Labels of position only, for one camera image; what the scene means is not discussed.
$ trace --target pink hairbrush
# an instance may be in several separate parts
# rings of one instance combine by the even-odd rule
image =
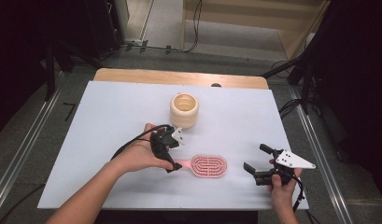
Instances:
[[[176,160],[184,167],[188,167],[198,177],[219,178],[226,171],[226,160],[215,155],[196,155],[191,161]]]

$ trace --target beige jar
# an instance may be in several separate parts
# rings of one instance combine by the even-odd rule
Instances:
[[[174,126],[187,129],[196,123],[199,103],[188,93],[179,93],[170,103],[170,120]]]

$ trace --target white bracket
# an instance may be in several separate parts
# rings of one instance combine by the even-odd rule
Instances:
[[[171,136],[176,139],[182,146],[185,145],[185,140],[184,138],[182,137],[182,128],[177,128],[172,134]]]
[[[316,165],[304,160],[303,158],[295,155],[291,151],[284,150],[276,159],[276,162],[280,165],[287,166],[289,168],[303,168],[303,169],[315,169]]]

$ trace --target white board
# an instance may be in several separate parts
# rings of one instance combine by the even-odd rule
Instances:
[[[60,207],[147,122],[170,124],[169,105],[178,92],[195,96],[200,109],[197,123],[183,131],[186,145],[170,149],[170,155],[179,160],[220,155],[228,162],[226,174],[199,178],[186,169],[168,174],[159,168],[129,173],[116,183],[103,208],[271,209],[266,186],[256,186],[243,169],[243,162],[257,171],[273,168],[268,162],[272,156],[259,150],[262,143],[290,149],[271,91],[98,81],[84,92],[38,208]],[[307,201],[299,208],[307,209]]]

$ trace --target gray carpet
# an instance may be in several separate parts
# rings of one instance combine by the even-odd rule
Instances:
[[[195,53],[171,53],[165,55],[164,51],[152,49],[139,54],[136,49],[133,49],[127,52],[116,52],[103,64],[105,67],[113,68],[257,76],[269,71],[273,62]],[[73,73],[65,74],[65,83],[62,86],[57,103],[53,107],[42,132],[36,139],[26,163],[0,210],[0,218],[22,196],[36,188],[49,176],[71,124],[71,118],[73,118],[71,116],[70,120],[65,121],[70,107],[64,105],[64,103],[77,104],[88,81],[93,79],[94,74],[95,69],[85,63],[78,64]],[[275,96],[277,108],[280,108],[291,99],[289,87],[285,84],[284,79],[278,77],[269,78],[268,82]],[[44,96],[45,87],[41,87],[0,134],[0,178],[42,106]],[[360,166],[342,163],[336,159],[334,145],[324,123],[313,110],[310,111],[312,112],[310,117],[313,120],[330,166],[334,171],[335,178],[345,199],[349,201],[348,209],[353,220],[355,223],[382,223],[382,199],[375,188],[372,178]],[[316,163],[304,133],[304,127],[295,110],[283,119],[283,125],[291,149],[299,156]],[[320,223],[339,223],[319,168],[304,171],[302,180],[307,187],[306,195],[310,205],[310,212]],[[41,193],[42,190],[24,201],[10,215],[7,223],[43,223],[51,215],[52,211],[36,209]],[[298,211],[297,217],[301,223],[309,222],[304,211]],[[272,211],[261,211],[259,213],[259,223],[277,222],[276,215]]]

